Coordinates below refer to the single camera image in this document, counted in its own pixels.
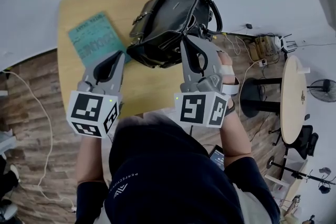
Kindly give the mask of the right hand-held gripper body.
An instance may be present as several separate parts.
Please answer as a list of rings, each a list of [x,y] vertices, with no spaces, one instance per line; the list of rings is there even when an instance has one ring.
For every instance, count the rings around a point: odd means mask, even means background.
[[[181,92],[174,95],[177,120],[194,126],[221,127],[229,100],[238,90],[239,81],[233,74],[187,75]]]

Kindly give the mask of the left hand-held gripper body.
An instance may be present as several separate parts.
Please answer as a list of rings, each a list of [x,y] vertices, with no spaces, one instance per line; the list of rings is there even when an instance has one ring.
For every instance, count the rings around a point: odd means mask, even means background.
[[[76,134],[106,138],[121,110],[122,82],[80,81],[70,94],[67,121]]]

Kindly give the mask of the black leather handbag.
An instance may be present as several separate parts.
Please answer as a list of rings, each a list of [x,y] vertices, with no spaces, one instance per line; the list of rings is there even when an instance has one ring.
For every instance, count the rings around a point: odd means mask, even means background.
[[[223,29],[213,0],[149,0],[132,25],[127,54],[150,68],[181,63],[184,35],[211,40]]]

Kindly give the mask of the person's left forearm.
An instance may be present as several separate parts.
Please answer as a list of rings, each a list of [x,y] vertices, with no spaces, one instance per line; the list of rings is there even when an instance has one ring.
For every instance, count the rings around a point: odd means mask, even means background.
[[[83,136],[76,163],[77,185],[85,182],[105,183],[102,166],[101,139]]]

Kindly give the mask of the person's right forearm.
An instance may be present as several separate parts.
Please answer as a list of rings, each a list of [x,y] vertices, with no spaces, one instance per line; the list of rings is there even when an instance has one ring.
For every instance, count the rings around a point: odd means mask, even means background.
[[[224,117],[219,131],[225,166],[240,158],[253,156],[250,140],[235,110]]]

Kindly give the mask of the person's right hand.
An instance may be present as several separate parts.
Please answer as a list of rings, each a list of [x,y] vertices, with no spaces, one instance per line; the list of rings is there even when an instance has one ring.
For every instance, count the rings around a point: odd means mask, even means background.
[[[218,52],[218,57],[222,63],[220,72],[223,78],[223,84],[235,84],[236,77],[233,72],[233,61],[226,52]]]

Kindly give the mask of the teal book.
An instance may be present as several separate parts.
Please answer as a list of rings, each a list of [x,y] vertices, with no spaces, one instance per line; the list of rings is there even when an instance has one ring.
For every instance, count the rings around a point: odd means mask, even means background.
[[[104,12],[97,13],[68,32],[68,36],[85,67],[104,55],[126,47]]]

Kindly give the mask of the black touchscreen device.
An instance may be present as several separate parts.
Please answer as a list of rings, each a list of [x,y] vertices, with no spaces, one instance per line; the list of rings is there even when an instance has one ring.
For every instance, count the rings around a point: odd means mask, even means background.
[[[215,163],[222,171],[224,171],[224,153],[223,149],[219,145],[215,145],[211,152],[209,153],[209,157],[213,163]]]

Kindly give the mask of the person's dark blue shirt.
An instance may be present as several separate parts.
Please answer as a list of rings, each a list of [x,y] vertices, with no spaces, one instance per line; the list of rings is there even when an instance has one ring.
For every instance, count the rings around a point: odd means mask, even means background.
[[[279,224],[279,207],[254,158],[224,167],[166,116],[123,119],[109,155],[111,183],[78,185],[75,224],[244,224],[233,184]]]

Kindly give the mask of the white router black antennas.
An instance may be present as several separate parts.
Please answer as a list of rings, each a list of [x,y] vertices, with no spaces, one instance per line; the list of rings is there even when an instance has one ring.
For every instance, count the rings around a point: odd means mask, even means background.
[[[286,36],[275,36],[274,45],[277,48],[277,51],[283,51],[284,53],[290,53],[297,49],[297,44],[295,41],[286,41],[286,38],[292,34]]]

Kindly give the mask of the white metal rack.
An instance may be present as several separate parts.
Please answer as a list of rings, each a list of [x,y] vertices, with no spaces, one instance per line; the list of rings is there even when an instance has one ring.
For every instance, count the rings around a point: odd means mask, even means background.
[[[0,131],[0,155],[4,157],[7,150],[14,149],[16,147],[16,136],[13,134],[13,130]]]

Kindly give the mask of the round wooden table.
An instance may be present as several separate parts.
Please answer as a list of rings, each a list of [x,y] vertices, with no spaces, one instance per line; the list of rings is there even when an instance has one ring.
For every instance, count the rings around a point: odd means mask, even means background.
[[[307,82],[303,71],[304,68],[298,57],[292,55],[285,62],[282,77],[249,78],[244,81],[240,91],[240,109],[245,116],[253,118],[259,112],[271,112],[279,115],[281,136],[287,144],[296,140],[306,116]],[[281,86],[279,102],[261,100],[258,87],[267,84]],[[301,101],[302,91],[306,94],[304,103]]]

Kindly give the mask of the black stand with disc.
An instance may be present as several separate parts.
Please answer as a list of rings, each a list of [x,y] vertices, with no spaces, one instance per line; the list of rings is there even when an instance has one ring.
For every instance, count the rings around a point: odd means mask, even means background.
[[[294,161],[289,159],[287,155],[284,156],[283,163],[279,164],[275,161],[275,157],[272,156],[267,163],[267,169],[270,169],[272,166],[278,167],[281,169],[281,176],[284,175],[285,171],[289,172],[291,177],[299,180],[308,178],[306,173],[307,161]]]

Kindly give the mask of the black mesh office chair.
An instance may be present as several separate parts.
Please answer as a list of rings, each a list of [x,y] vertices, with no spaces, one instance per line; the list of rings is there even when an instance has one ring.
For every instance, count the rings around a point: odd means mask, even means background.
[[[296,150],[300,157],[303,160],[306,160],[308,156],[314,156],[314,150],[318,139],[319,136],[313,131],[312,125],[303,125],[298,137],[293,143],[287,144],[283,139],[282,141],[286,148]]]

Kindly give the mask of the black standing fan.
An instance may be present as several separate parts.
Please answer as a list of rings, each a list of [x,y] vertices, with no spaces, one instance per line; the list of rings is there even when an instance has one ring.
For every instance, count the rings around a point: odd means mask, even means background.
[[[336,81],[334,80],[320,79],[313,82],[307,89],[319,101],[336,102]]]

